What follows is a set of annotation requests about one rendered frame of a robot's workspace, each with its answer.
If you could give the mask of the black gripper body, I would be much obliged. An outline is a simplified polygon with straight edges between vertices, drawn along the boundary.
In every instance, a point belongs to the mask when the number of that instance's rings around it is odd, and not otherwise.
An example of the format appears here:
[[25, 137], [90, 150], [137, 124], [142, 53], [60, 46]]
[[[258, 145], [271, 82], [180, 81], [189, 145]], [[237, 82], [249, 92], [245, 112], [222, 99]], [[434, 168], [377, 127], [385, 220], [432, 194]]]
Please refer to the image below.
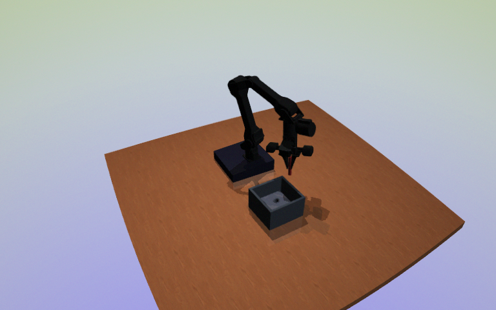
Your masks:
[[[284, 133], [283, 138], [286, 137], [287, 140], [291, 140], [291, 138], [293, 138], [295, 140], [296, 146], [297, 146], [297, 135], [298, 135], [297, 133], [295, 133], [295, 134]], [[266, 146], [266, 152], [273, 153], [273, 152], [275, 152], [275, 150], [279, 150], [279, 147], [280, 147], [280, 145], [278, 143], [270, 142]], [[299, 155], [302, 152], [302, 154], [304, 156], [312, 156], [313, 150], [314, 150], [314, 148], [312, 145], [304, 145], [304, 147], [298, 147], [298, 150], [297, 150], [295, 155]]]

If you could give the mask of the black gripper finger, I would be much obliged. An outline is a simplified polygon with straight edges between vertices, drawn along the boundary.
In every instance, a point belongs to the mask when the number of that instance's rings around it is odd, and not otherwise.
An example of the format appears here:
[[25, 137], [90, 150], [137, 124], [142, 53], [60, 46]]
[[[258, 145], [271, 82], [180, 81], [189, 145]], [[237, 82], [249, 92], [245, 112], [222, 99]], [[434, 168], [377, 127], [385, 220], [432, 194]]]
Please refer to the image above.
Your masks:
[[281, 157], [284, 159], [285, 165], [286, 165], [286, 167], [288, 169], [288, 157], [287, 156], [281, 156]]
[[[301, 154], [301, 153], [300, 153], [300, 154]], [[299, 156], [300, 156], [300, 154], [299, 154], [299, 155], [295, 155], [295, 154], [291, 155], [291, 169], [293, 168], [293, 164], [294, 164], [294, 162], [295, 162], [296, 157], [299, 157]]]

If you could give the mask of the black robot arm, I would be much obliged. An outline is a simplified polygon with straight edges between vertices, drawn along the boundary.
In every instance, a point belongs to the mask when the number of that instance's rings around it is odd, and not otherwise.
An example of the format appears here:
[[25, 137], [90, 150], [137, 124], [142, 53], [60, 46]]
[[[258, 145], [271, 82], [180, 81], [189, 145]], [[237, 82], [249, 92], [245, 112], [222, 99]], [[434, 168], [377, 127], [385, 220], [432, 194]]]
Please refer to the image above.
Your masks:
[[[249, 88], [252, 88], [274, 107], [275, 112], [280, 116], [278, 120], [283, 121], [284, 133], [297, 133], [307, 137], [315, 135], [316, 125], [312, 122], [312, 119], [302, 118], [304, 114], [294, 101], [279, 95], [259, 80], [258, 76], [238, 76], [228, 82], [228, 88], [231, 95], [236, 98], [242, 116], [245, 127], [243, 135], [245, 141], [240, 146], [241, 149], [245, 150], [245, 154], [242, 156], [249, 163], [261, 158], [258, 154], [258, 145], [264, 140], [263, 129], [256, 126], [249, 98], [247, 97]], [[296, 113], [297, 115], [292, 117]], [[283, 138], [279, 147], [281, 156], [290, 157], [296, 154], [297, 150], [295, 139], [287, 140], [286, 137]]]

